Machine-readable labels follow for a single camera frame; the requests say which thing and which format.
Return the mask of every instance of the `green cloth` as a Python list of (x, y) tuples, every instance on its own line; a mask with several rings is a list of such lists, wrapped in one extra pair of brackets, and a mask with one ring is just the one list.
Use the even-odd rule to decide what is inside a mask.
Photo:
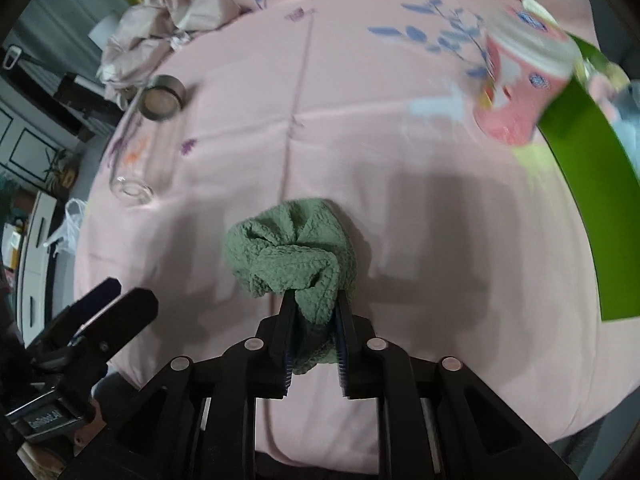
[(335, 363), (329, 322), (339, 290), (350, 298), (356, 257), (348, 236), (324, 200), (285, 202), (233, 226), (225, 258), (254, 298), (296, 291), (300, 320), (294, 330), (294, 373)]

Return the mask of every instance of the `curtain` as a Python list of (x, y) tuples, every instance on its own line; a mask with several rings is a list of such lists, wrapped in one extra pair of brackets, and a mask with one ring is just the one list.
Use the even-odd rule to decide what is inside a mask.
[[(97, 82), (100, 49), (87, 36), (110, 12), (122, 15), (127, 0), (32, 0), (7, 36), (4, 47), (21, 46), (25, 53), (60, 71), (52, 74), (31, 63), (20, 66), (49, 94), (58, 88), (64, 72), (73, 72)], [(89, 120), (70, 110), (95, 134), (110, 136), (113, 127)]]

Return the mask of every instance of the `pink bedsheet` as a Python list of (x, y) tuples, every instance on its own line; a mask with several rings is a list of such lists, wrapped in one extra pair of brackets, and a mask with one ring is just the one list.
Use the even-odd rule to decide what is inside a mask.
[[(470, 113), (482, 16), (507, 0), (237, 1), (255, 12), (160, 69), (192, 92), (172, 188), (126, 209), (108, 155), (92, 188), (76, 296), (114, 276), (160, 300), (116, 368), (142, 385), (174, 356), (252, 336), (278, 305), (239, 288), (224, 233), (324, 197), (356, 247), (354, 310), (414, 356), (460, 357), (547, 441), (640, 384), (640, 321), (600, 322), (588, 240), (544, 140), (502, 146)], [(588, 0), (539, 1), (596, 41)], [(256, 424), (257, 449), (279, 460), (377, 469), (374, 402), (342, 399), (333, 365), (259, 401)]]

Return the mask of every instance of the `plastic bag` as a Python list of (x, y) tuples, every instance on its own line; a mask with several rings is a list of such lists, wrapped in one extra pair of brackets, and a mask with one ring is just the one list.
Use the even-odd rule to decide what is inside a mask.
[[(73, 205), (78, 208), (78, 212), (71, 212)], [(65, 253), (69, 254), (76, 254), (78, 238), (80, 236), (80, 227), (82, 226), (85, 211), (86, 202), (84, 200), (72, 198), (66, 203), (65, 220), (62, 222), (62, 225), (57, 228), (55, 232), (43, 243), (45, 247), (49, 247), (51, 244), (56, 244), (54, 256), (60, 251), (65, 251)]]

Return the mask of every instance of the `screw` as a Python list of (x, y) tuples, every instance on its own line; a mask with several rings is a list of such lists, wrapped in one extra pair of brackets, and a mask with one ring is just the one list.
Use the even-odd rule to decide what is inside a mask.
[(190, 362), (186, 357), (177, 357), (171, 361), (171, 368), (176, 372), (181, 372), (189, 368)]
[(372, 350), (384, 350), (388, 343), (382, 338), (373, 337), (367, 341), (367, 346)]
[(252, 337), (244, 342), (244, 347), (247, 350), (259, 350), (264, 346), (264, 341), (259, 337)]
[(457, 372), (462, 369), (462, 363), (455, 357), (445, 357), (442, 360), (442, 367), (449, 372)]

